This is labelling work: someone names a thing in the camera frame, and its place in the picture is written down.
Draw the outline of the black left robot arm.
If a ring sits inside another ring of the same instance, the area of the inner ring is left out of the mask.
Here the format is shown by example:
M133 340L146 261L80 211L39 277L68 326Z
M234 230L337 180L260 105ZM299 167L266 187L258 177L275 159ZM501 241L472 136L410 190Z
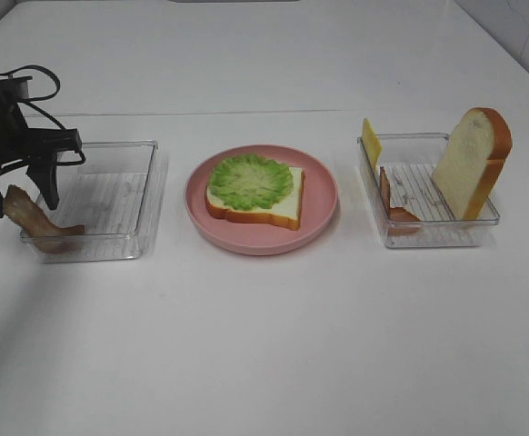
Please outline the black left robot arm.
M55 85L51 94L31 97L29 75L36 70L50 77ZM85 163L82 141L76 129L68 129L36 104L49 100L60 91L60 80L49 69L29 64L0 73L0 175L25 168L49 209L59 204L56 169ZM4 197L0 192L0 218Z

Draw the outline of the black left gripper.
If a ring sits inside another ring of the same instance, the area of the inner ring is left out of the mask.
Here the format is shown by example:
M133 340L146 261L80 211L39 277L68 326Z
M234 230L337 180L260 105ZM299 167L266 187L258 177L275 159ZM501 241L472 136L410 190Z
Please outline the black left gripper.
M50 94L32 97L28 91L30 75L23 71L46 75L55 89ZM76 129L68 129L52 115L38 107L38 102L54 98L61 84L58 77L45 67L30 64L0 73L0 175L25 168L53 211L59 204L56 168L83 163L82 142ZM55 126L31 128L20 109L25 105L41 114ZM4 217L4 197L0 192L0 218Z

